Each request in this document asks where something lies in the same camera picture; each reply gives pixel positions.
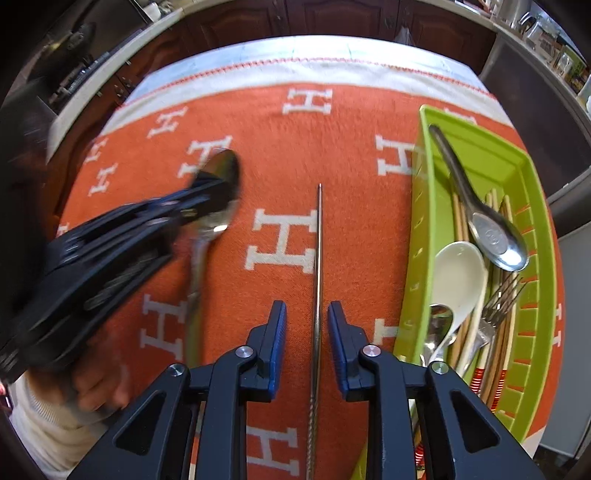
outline kettle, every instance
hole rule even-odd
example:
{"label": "kettle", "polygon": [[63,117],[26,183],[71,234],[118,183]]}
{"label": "kettle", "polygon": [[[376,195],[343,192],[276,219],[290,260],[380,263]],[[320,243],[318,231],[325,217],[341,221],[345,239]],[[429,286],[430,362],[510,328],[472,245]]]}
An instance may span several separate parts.
{"label": "kettle", "polygon": [[521,20],[529,14],[531,0],[503,0],[496,16],[513,30],[519,30]]}

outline white sleeve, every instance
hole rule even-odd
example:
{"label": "white sleeve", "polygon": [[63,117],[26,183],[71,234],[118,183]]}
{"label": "white sleeve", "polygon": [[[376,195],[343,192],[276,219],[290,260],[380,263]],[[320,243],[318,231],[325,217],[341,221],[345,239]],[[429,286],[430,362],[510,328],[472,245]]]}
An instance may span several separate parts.
{"label": "white sleeve", "polygon": [[10,421],[29,455],[50,480],[65,480],[97,437],[67,408],[37,400],[26,375],[10,386]]}

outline spoon handle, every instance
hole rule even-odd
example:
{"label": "spoon handle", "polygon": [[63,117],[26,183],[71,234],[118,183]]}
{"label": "spoon handle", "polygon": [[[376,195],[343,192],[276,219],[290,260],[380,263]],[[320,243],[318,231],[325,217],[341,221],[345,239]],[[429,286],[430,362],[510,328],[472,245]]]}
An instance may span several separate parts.
{"label": "spoon handle", "polygon": [[433,140],[435,140],[435,143],[441,152],[441,156],[443,157],[443,161],[446,163],[447,168],[449,168],[449,171],[452,174],[460,199],[468,209],[474,209],[474,206],[478,205],[480,200],[472,189],[466,171],[464,170],[464,167],[462,167],[462,164],[460,164],[460,160],[453,151],[452,146],[437,125],[429,125],[429,133],[433,137]]}

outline table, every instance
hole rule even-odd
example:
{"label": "table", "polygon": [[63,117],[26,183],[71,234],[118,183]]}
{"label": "table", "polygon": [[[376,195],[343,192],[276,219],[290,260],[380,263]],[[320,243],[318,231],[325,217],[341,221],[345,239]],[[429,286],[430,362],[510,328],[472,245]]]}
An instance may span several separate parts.
{"label": "table", "polygon": [[[320,182],[324,311],[329,301],[341,300],[350,322],[373,343],[392,348],[408,254],[410,151],[424,103],[522,145],[500,104],[466,66],[378,40],[314,36],[226,47],[153,73],[114,113],[85,160],[62,232],[121,203],[183,187],[213,147],[241,157],[241,205],[210,252],[203,335],[205,358],[212,361],[264,323],[274,299],[287,303],[278,398],[249,407],[251,478],[288,479],[305,471]],[[189,231],[176,252],[108,324],[136,393],[183,359]],[[367,410],[340,399],[326,328],[323,336],[316,475],[346,479],[365,443]],[[559,342],[530,450],[550,413],[561,349]]]}

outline person's hand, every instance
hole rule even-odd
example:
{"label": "person's hand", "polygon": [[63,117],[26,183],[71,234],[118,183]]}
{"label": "person's hand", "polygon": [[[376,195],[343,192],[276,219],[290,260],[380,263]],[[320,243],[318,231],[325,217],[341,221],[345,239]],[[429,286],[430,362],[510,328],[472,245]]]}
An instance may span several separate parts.
{"label": "person's hand", "polygon": [[[64,380],[57,374],[30,369],[26,375],[39,400],[54,404],[66,402],[61,388]],[[84,411],[93,411],[103,405],[123,408],[129,403],[129,372],[104,331],[89,341],[86,352],[74,364],[72,385],[78,392],[78,406]]]}

